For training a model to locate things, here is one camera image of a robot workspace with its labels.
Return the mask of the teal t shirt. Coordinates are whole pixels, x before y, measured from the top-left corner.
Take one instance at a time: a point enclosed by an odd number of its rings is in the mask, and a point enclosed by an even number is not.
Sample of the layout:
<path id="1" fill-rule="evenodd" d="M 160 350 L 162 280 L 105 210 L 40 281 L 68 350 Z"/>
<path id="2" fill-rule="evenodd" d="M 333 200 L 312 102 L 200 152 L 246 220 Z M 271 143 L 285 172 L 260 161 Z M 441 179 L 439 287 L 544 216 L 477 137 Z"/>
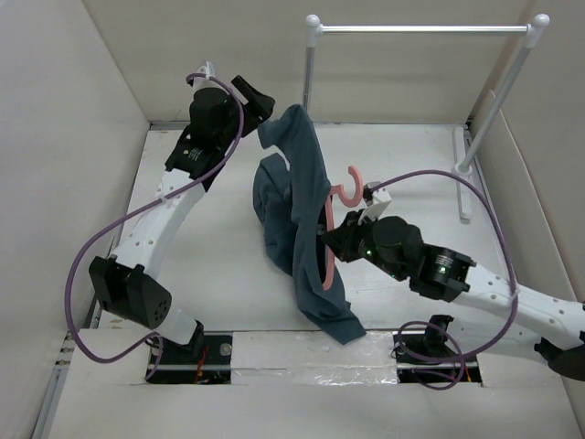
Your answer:
<path id="1" fill-rule="evenodd" d="M 314 123 L 300 104 L 258 128 L 261 147 L 277 154 L 260 161 L 252 185 L 252 207 L 263 228 L 265 252 L 273 264 L 292 277 L 300 312 L 341 345 L 366 334 L 346 301 L 338 271 L 333 285 L 323 287 L 324 206 L 331 183 Z"/>

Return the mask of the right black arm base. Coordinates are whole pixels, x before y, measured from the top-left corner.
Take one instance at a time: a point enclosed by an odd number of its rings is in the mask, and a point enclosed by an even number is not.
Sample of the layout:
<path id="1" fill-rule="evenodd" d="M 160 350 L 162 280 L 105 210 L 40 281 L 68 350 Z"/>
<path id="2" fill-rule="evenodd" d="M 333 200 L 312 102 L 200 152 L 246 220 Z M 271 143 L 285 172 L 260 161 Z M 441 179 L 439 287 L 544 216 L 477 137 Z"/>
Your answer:
<path id="1" fill-rule="evenodd" d="M 396 360 L 400 384 L 420 384 L 428 389 L 445 391 L 456 383 L 481 383 L 482 377 L 477 357 L 463 363 L 442 362 L 455 357 L 460 349 L 446 334 L 454 320 L 449 315 L 432 315 L 429 326 L 410 323 L 401 333 L 402 343 L 394 341 L 390 356 Z"/>

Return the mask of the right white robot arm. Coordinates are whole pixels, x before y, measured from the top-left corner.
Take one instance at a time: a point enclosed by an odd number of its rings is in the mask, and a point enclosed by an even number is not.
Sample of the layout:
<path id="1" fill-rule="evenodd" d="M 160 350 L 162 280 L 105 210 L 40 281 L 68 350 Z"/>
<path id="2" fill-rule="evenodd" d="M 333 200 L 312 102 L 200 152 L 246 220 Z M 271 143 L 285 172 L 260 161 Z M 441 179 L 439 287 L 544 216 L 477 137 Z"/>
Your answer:
<path id="1" fill-rule="evenodd" d="M 425 298 L 511 319 L 516 352 L 536 354 L 557 374 L 584 379 L 584 305 L 543 294 L 489 271 L 460 252 L 423 241 L 396 216 L 359 222 L 350 212 L 323 243 L 342 262 L 363 259 Z"/>

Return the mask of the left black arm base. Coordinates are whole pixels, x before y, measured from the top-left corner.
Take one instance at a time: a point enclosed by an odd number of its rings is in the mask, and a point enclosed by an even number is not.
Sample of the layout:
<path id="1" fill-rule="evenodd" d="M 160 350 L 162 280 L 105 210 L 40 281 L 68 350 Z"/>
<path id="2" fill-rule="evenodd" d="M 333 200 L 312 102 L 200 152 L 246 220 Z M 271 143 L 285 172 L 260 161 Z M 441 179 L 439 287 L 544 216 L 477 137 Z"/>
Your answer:
<path id="1" fill-rule="evenodd" d="M 232 332 L 208 332 L 201 323 L 188 345 L 151 338 L 145 380 L 150 384 L 224 385 L 231 383 Z"/>

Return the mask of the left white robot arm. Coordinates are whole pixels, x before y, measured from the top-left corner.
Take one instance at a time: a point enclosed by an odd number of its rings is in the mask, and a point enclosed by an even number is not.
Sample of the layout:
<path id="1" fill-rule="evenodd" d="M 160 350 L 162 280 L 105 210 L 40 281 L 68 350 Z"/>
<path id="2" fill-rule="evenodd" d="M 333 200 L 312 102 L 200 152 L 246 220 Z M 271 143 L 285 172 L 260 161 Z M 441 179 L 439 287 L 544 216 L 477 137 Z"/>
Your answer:
<path id="1" fill-rule="evenodd" d="M 189 211 L 209 191 L 231 147 L 273 112 L 275 100 L 240 75 L 225 89 L 202 72 L 187 76 L 193 89 L 190 122 L 165 160 L 154 205 L 141 213 L 128 237 L 89 275 L 103 310 L 159 334 L 184 362 L 203 354 L 203 326 L 174 304 L 157 281 L 164 257 Z"/>

